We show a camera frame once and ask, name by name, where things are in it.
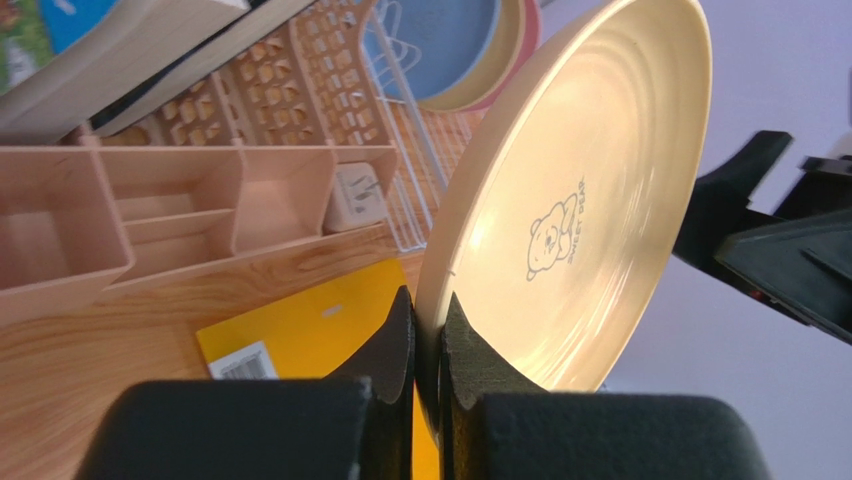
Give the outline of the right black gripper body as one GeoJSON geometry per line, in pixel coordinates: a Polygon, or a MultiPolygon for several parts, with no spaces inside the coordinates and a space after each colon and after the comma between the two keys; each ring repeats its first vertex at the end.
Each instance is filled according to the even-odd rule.
{"type": "Polygon", "coordinates": [[[716,260],[753,299],[851,343],[851,158],[808,157],[769,223],[728,236],[716,260]]]}

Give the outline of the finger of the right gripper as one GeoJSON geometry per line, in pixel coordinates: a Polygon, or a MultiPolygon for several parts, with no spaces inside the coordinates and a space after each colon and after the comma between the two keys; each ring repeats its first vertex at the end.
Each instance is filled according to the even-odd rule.
{"type": "Polygon", "coordinates": [[[701,271],[720,268],[715,254],[735,233],[779,223],[750,208],[751,195],[793,141],[787,132],[763,130],[695,182],[673,255],[701,271]]]}

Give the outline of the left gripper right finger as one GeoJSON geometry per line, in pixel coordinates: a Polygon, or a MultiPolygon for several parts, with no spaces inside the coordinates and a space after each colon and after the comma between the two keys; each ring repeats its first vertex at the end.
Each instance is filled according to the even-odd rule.
{"type": "Polygon", "coordinates": [[[458,296],[441,332],[439,439],[444,479],[502,479],[516,434],[499,415],[517,395],[542,394],[472,326],[458,296]]]}

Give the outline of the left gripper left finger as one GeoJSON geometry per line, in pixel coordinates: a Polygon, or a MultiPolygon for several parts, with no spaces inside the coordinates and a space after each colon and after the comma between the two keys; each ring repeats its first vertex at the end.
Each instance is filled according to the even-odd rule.
{"type": "Polygon", "coordinates": [[[378,330],[330,374],[358,379],[367,389],[359,479],[412,477],[415,343],[413,301],[401,286],[378,330]]]}

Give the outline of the yellow bear plate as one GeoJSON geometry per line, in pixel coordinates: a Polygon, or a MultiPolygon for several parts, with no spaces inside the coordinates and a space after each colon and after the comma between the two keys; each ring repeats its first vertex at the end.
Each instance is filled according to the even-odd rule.
{"type": "Polygon", "coordinates": [[[711,93],[696,1],[608,2],[526,62],[475,130],[424,252],[417,385],[431,425],[452,299],[537,386],[600,387],[671,255],[711,93]]]}

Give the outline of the blue plate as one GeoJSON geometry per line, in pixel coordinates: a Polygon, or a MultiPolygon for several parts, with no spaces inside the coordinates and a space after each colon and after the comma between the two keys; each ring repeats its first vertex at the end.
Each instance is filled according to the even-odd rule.
{"type": "Polygon", "coordinates": [[[383,93],[402,97],[391,63],[404,74],[413,98],[443,94],[469,74],[485,55],[499,24],[499,1],[380,1],[380,29],[369,24],[362,40],[383,93]]]}

